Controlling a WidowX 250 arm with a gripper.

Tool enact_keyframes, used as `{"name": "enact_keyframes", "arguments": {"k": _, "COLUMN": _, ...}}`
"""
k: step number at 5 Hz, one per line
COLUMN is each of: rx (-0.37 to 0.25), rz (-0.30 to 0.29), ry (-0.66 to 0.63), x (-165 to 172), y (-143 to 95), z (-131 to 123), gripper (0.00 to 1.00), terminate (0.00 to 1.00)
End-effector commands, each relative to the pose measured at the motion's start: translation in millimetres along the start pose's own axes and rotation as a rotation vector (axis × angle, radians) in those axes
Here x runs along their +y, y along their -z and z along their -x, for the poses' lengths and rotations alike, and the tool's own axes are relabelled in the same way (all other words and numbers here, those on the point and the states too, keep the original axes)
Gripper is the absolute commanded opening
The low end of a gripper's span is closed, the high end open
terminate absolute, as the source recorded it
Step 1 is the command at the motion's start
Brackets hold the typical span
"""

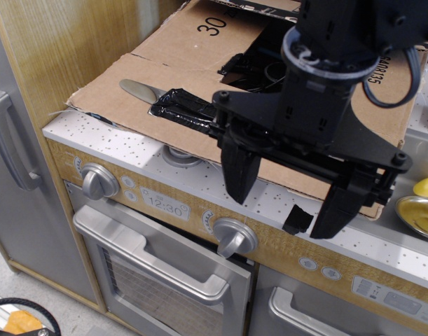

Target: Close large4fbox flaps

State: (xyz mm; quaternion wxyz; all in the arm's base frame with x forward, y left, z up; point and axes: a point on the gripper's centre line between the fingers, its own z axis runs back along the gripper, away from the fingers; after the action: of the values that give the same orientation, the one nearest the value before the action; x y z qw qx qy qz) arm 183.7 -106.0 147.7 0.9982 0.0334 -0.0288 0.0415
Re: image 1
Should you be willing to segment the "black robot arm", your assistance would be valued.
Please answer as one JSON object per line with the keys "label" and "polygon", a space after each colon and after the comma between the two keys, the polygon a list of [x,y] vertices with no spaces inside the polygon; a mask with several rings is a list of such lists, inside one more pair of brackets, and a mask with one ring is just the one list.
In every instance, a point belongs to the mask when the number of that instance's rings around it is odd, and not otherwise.
{"label": "black robot arm", "polygon": [[421,77],[415,48],[425,42],[428,1],[303,1],[282,42],[282,90],[212,98],[209,133],[221,149],[228,194],[245,201],[262,159],[330,183],[313,239],[334,237],[362,207],[386,204],[396,177],[413,162],[364,126],[350,100],[396,50],[411,76],[400,104],[412,100]]}

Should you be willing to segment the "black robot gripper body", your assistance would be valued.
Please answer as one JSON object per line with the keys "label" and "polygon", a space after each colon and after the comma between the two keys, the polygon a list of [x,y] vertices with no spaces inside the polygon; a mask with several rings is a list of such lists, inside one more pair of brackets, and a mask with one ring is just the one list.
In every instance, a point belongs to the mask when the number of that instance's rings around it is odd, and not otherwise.
{"label": "black robot gripper body", "polygon": [[212,136],[221,148],[229,134],[261,159],[300,172],[407,172],[410,156],[367,128],[351,105],[355,89],[376,67],[337,72],[288,64],[278,93],[218,91]]}

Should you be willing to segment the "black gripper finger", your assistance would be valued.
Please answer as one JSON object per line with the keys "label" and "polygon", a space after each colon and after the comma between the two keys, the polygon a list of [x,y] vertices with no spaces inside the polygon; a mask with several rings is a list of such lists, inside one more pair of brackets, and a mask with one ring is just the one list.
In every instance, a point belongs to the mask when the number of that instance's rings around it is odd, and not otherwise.
{"label": "black gripper finger", "polygon": [[376,204],[385,205],[392,196],[396,173],[386,170],[359,167],[346,178],[332,183],[318,214],[310,237],[331,239],[335,237],[362,208]]}
{"label": "black gripper finger", "polygon": [[227,193],[239,204],[246,200],[253,187],[261,157],[240,147],[226,134],[221,140],[221,166]]}

